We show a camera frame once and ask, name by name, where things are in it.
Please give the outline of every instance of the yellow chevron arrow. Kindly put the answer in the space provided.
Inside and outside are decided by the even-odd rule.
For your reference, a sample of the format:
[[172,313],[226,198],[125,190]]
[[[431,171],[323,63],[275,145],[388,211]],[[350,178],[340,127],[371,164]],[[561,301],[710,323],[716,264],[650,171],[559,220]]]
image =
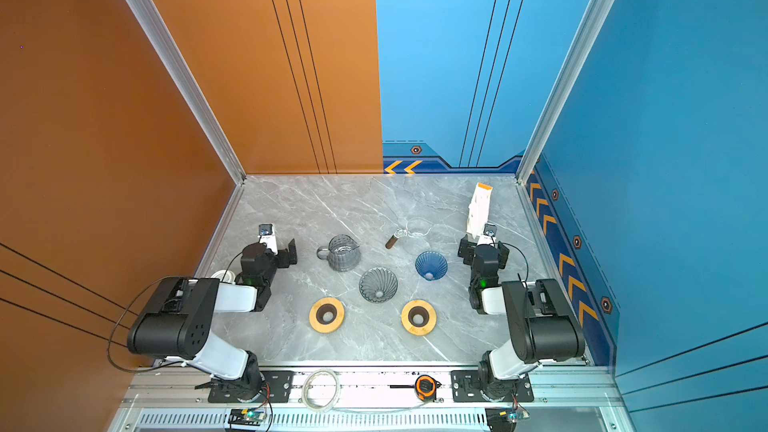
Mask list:
[[558,221],[554,220],[554,217],[544,214],[544,235],[547,235],[547,222],[558,223]]
[[592,317],[594,317],[594,320],[599,321],[598,315],[593,311],[588,305],[585,303],[579,301],[578,303],[578,322],[584,326],[584,312],[587,312]]
[[549,202],[547,202],[543,198],[537,198],[536,199],[536,217],[541,216],[540,212],[542,211],[542,204],[544,204],[545,206],[548,206]]
[[560,276],[561,277],[563,276],[563,262],[565,262],[567,264],[571,264],[574,267],[576,267],[576,264],[574,264],[574,261],[573,261],[572,258],[570,258],[569,256],[567,256],[565,254],[560,254]]
[[542,188],[541,184],[531,184],[531,203],[533,203],[533,189],[534,188]]
[[581,283],[581,281],[575,279],[573,275],[571,275],[571,277],[568,277],[568,296],[571,298],[571,300],[574,298],[574,285],[579,287],[584,292],[587,291],[587,289],[584,287],[584,284]]
[[410,166],[406,167],[406,172],[408,172],[409,174],[416,174],[416,172],[413,171],[413,168],[416,167],[420,163],[422,163],[422,161],[421,160],[417,160],[416,162],[414,162]]
[[389,172],[394,176],[395,174],[397,174],[397,172],[394,172],[392,169],[395,167],[398,167],[400,165],[400,162],[402,162],[402,160],[395,160],[394,162],[392,162],[392,164],[389,167],[385,168],[384,170],[386,170],[387,172]]

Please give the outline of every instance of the blue wall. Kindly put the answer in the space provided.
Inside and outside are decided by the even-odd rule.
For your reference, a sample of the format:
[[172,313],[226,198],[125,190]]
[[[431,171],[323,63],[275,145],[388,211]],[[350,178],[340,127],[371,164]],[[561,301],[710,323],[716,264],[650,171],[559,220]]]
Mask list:
[[451,166],[499,166],[519,154],[588,2],[498,0],[489,32],[494,0],[376,0],[383,139],[425,142]]
[[544,149],[619,306],[640,431],[768,427],[764,390],[705,399],[768,384],[764,359],[707,373],[768,354],[768,327],[718,341],[768,321],[766,8],[616,0]]

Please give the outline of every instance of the black mounting plate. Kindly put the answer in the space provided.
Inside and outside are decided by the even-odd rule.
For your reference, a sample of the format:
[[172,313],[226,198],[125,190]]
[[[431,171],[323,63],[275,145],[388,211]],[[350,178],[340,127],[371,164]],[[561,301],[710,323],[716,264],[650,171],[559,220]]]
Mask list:
[[[290,391],[293,387],[293,370],[262,370],[264,380],[270,385],[270,402],[272,404],[285,404],[288,402]],[[208,394],[208,402],[210,404],[232,404],[236,403],[237,399],[226,397],[226,391],[219,388],[210,389]],[[244,402],[245,404],[261,403],[264,401],[264,396],[259,395],[255,398],[254,402]]]
[[[533,388],[527,376],[515,380],[514,385],[514,396],[518,402],[533,402]],[[480,373],[476,370],[451,370],[451,390],[454,402],[490,402],[482,396]],[[513,402],[512,394],[500,401]]]

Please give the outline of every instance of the orange wall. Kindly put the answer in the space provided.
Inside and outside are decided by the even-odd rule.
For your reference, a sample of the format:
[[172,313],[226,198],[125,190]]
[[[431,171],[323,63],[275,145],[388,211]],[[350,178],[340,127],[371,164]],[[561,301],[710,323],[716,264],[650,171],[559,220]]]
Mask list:
[[[193,273],[234,185],[128,5],[2,4],[0,242],[120,304]],[[119,315],[3,248],[0,270],[107,319],[0,273],[4,301],[101,337]],[[131,380],[105,341],[7,302],[0,314],[0,428],[105,428]]]
[[153,1],[247,173],[381,172],[376,0]]

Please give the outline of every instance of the white marble vein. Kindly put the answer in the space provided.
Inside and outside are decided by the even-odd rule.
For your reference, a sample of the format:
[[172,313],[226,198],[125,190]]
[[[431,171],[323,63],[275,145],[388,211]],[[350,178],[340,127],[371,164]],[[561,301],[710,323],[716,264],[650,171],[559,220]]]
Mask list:
[[[254,242],[264,223],[275,225],[279,247],[296,239],[299,263],[278,270],[263,312],[216,314],[213,331],[261,361],[479,360],[509,333],[505,317],[479,315],[469,307],[469,266],[456,256],[477,182],[494,187],[489,221],[498,225],[501,240],[523,250],[531,279],[543,278],[511,176],[251,176],[209,274]],[[433,222],[430,233],[384,248],[398,225],[414,217]],[[337,234],[350,235],[361,246],[360,265],[350,272],[334,272],[315,256],[317,247]],[[444,278],[428,282],[416,273],[413,263],[426,250],[446,256]],[[371,304],[358,291],[361,273],[372,267],[386,267],[398,277],[397,294],[384,304]],[[231,269],[239,272],[239,261]],[[512,250],[502,278],[524,272]],[[312,304],[328,296],[344,303],[346,318],[339,330],[319,334],[308,316]],[[438,315],[435,330],[425,337],[409,334],[400,322],[402,307],[416,298],[432,304]]]

